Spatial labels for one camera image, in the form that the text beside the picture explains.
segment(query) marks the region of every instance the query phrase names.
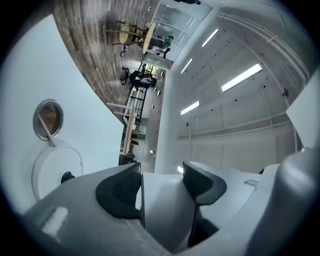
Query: person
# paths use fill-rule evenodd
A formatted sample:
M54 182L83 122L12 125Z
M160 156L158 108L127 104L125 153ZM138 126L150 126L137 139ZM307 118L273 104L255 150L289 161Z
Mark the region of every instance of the person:
M197 5L201 5L201 2L198 0L174 0L176 2L183 2L189 5L193 5L193 4L197 4Z
M172 35L169 35L168 38L166 38L166 39L163 36L158 35L158 38L164 40L164 46L163 46L164 49L170 47L171 46L171 42L174 39L174 37Z
M170 48L165 49L165 51L161 50L160 52L156 53L156 55L163 54L163 58L166 58L168 52L170 52Z
M143 77L140 80L132 80L131 81L131 89L135 87L138 89L139 87L146 88L147 90L151 87L154 88L156 86L157 79L155 78L150 78L150 77Z

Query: white panel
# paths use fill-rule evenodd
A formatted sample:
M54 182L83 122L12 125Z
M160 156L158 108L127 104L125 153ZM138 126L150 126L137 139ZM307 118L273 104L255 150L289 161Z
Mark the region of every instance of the white panel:
M191 230L195 204L182 175L142 175L145 229L164 248L173 251Z
M239 85L225 93L227 94L232 90L239 89L238 86ZM222 107L225 127L241 125L269 116L266 105L264 103L264 99L259 90L248 93L246 95L235 96L230 101L224 102Z
M195 161L201 164L210 165L216 168L222 167L222 161L224 158L224 145L221 144L195 144L192 143L192 156L191 161Z
M225 64L221 64L221 68L216 72L219 86L222 87L224 84L228 83L247 70L248 68L243 64L242 60L238 59L235 55Z
M286 157L295 153L294 130L288 125L287 131L276 137L276 162L282 163Z
M255 190L254 186L245 184L247 180L258 182L260 174L228 170L208 166L197 162L192 164L222 178L226 183L225 193L212 205L200 206L203 218L212 222L218 229L226 225L240 210Z
M213 50L214 58L210 61L210 64L214 72L220 71L223 66L235 57L235 52L228 47L224 47L220 50Z
M285 98L270 73L263 74L264 80L261 83L261 90L266 98L270 115L276 115L287 110Z
M78 70L52 15L13 47L3 63L0 83L1 170L15 211L23 213L36 202L32 170L49 143L36 136L33 117L44 100L55 99L61 105L64 120L54 140L80 153L83 174L118 165L123 125Z
M196 85L201 85L210 76L213 75L213 70L208 63L203 63L200 65L200 70L194 75L194 80Z
M150 117L152 100L155 94L156 93L152 88L146 90L146 95L145 95L145 100L144 100L144 105L142 110L142 115L146 118Z
M277 163L276 138L228 143L224 147L223 168L259 173L270 164Z
M286 111L304 147L320 146L320 70Z

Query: light fixture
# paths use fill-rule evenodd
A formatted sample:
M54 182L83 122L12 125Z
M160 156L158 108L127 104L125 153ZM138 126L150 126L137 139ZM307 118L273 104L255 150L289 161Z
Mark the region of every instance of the light fixture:
M182 39L180 40L179 45L181 44L182 40L185 38L185 34L183 35Z
M222 91L225 92L230 88L240 84L242 81L252 77L256 73L260 72L262 67L259 64L254 65L253 67L249 68L247 71L243 72L242 74L238 75L236 78L232 79L231 81L224 84L221 88Z
M192 21L191 25L189 28L191 28L192 24L196 21L196 18L194 18L194 20Z
M216 30L208 37L208 39L205 40L205 42L203 43L202 47L205 47L206 44L209 43L209 41L211 40L211 38L213 38L214 35L215 35L216 33L218 33L218 31L219 31L219 29L216 29Z
M190 17L190 19L189 19L189 21L188 21L187 25L189 24L189 22L191 21L191 19L192 19L192 16ZM180 36L181 36L181 35L180 35Z
M188 64L185 65L184 69L182 69L181 74L186 70L186 68L190 65L191 62L192 62L192 59L190 59Z
M181 115L183 115L183 114L189 112L190 110L193 110L194 108L199 107L199 106L200 106L200 102L197 101L196 103L194 103L191 106L188 106L186 109L182 110Z

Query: ceiling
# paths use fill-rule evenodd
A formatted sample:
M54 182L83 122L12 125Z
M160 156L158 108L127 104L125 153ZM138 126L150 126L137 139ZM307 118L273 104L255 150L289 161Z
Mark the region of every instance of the ceiling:
M283 6L266 0L206 2L213 10L166 75L155 172L175 170L188 159L258 172L299 147L285 111L310 79L317 54ZM226 18L225 13L236 18ZM243 18L258 28L252 29ZM267 42L259 28L267 28L288 47L278 47L277 40ZM219 32L202 48L215 29ZM222 92L222 85L255 64L262 66L261 72ZM288 98L282 96L282 88L289 91ZM180 115L196 101L199 107ZM198 139L189 142L190 127L191 137Z

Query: round table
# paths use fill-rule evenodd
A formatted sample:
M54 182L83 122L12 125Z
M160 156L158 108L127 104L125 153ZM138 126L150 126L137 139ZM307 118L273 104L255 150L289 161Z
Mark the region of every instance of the round table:
M122 31L130 31L130 26L128 23L124 24L122 27L121 27L121 30ZM124 44L125 42L127 42L127 39L128 39L128 36L129 34L127 33L119 33L119 39L120 39L120 43L121 44Z
M145 35L144 43L143 43L143 51L142 51L143 54L145 54L147 52L147 49L148 49L148 46L150 44L152 35L154 34L155 28L156 28L156 23L154 22L154 23L152 23L152 25L150 26L148 32Z

